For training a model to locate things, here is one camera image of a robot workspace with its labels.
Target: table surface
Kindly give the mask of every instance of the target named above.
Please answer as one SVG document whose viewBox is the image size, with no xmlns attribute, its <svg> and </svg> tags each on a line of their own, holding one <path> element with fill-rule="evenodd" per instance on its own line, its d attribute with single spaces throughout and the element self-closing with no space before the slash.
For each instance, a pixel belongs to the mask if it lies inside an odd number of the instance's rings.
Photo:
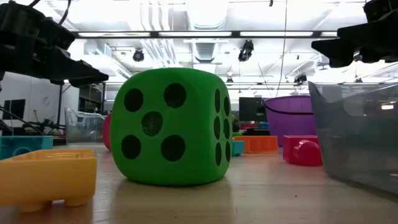
<svg viewBox="0 0 398 224">
<path fill-rule="evenodd" d="M 330 179 L 321 167 L 286 164 L 277 154 L 234 157 L 225 178 L 208 185 L 175 188 L 127 181 L 103 146 L 96 194 L 80 207 L 63 202 L 34 213 L 0 208 L 0 223 L 398 223 L 398 199 Z"/>
</svg>

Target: pink toy block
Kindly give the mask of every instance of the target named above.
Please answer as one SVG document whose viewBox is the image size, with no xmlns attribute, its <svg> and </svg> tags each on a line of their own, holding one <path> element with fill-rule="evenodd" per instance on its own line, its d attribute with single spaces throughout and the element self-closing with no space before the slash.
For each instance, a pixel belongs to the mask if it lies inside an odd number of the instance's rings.
<svg viewBox="0 0 398 224">
<path fill-rule="evenodd" d="M 321 166 L 318 136 L 284 136 L 283 158 L 288 164 Z"/>
</svg>

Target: transparent plastic container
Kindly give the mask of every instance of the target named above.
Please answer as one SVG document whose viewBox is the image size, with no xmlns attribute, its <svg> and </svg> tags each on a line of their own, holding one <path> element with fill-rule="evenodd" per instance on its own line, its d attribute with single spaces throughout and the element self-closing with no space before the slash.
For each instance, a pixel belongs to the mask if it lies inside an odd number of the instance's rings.
<svg viewBox="0 0 398 224">
<path fill-rule="evenodd" d="M 65 130 L 68 143 L 102 142 L 105 116 L 65 108 Z"/>
<path fill-rule="evenodd" d="M 325 171 L 398 194 L 398 84 L 308 85 Z"/>
</svg>

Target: green foam die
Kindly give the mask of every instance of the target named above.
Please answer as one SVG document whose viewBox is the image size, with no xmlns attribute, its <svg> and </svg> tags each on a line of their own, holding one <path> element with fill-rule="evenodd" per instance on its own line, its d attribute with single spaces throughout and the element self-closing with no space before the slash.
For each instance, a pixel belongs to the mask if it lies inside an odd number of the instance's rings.
<svg viewBox="0 0 398 224">
<path fill-rule="evenodd" d="M 111 120 L 119 170 L 154 185 L 222 178 L 232 151 L 231 105 L 216 75 L 189 68 L 148 70 L 120 88 Z"/>
</svg>

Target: purple bowl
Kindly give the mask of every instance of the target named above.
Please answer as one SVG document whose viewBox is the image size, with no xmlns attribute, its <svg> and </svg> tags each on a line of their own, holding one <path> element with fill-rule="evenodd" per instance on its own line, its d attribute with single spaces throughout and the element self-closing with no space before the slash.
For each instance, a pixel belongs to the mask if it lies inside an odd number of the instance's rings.
<svg viewBox="0 0 398 224">
<path fill-rule="evenodd" d="M 278 136 L 283 146 L 284 135 L 316 135 L 311 98 L 309 96 L 283 96 L 264 100 L 269 132 Z"/>
</svg>

